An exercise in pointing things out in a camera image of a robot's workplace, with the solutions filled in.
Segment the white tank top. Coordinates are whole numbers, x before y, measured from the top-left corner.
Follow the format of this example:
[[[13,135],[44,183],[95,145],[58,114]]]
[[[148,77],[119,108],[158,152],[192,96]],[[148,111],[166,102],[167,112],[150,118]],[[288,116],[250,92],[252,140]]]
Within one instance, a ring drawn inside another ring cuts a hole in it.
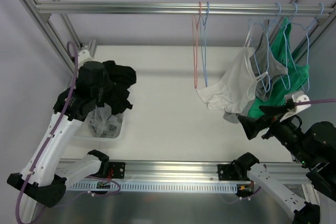
[[[210,110],[224,110],[240,114],[254,100],[257,83],[268,75],[267,71],[255,75],[250,63],[249,45],[254,27],[251,26],[244,46],[231,62],[222,78],[214,85],[196,90]]]

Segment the pink hanger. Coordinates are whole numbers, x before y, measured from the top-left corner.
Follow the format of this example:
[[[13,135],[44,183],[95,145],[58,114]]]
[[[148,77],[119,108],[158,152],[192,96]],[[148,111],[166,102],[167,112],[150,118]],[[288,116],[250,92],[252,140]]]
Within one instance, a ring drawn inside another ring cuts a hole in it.
[[[202,2],[198,3],[198,15],[192,16],[192,39],[193,39],[193,77],[194,77],[194,89],[198,86],[198,35],[199,24],[202,17]]]

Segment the black tank top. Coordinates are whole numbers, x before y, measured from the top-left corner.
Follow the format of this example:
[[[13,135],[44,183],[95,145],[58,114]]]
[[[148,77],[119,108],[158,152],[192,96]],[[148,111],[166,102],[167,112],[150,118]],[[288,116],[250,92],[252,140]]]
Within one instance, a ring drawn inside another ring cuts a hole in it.
[[[118,65],[113,60],[103,62],[103,65],[111,81],[111,88],[104,102],[111,107],[112,115],[131,110],[133,105],[128,100],[128,88],[136,84],[136,71],[129,66]]]

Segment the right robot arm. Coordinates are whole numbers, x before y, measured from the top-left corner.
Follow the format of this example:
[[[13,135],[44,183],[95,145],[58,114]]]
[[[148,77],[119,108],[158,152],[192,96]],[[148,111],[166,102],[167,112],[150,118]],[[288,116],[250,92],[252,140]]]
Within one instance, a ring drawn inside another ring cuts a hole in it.
[[[273,178],[268,169],[251,153],[234,161],[234,173],[240,180],[251,180],[267,192],[287,213],[292,223],[335,223],[335,126],[322,121],[305,133],[294,125],[298,106],[306,102],[287,102],[280,106],[261,106],[263,116],[238,116],[249,140],[266,129],[263,139],[275,137],[307,169],[306,177],[317,191],[320,203],[313,204],[297,196]]]

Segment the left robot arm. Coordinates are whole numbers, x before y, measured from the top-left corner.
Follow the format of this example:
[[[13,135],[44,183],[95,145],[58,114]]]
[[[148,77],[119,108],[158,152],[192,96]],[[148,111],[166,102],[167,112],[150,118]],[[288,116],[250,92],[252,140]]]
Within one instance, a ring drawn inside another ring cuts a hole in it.
[[[88,113],[103,104],[108,86],[108,73],[101,62],[87,61],[78,66],[78,74],[70,88],[61,93],[38,149],[19,173],[12,173],[7,183],[38,203],[52,208],[66,190],[87,176],[107,177],[109,156],[89,151],[84,158],[59,169],[58,163],[77,129]]]

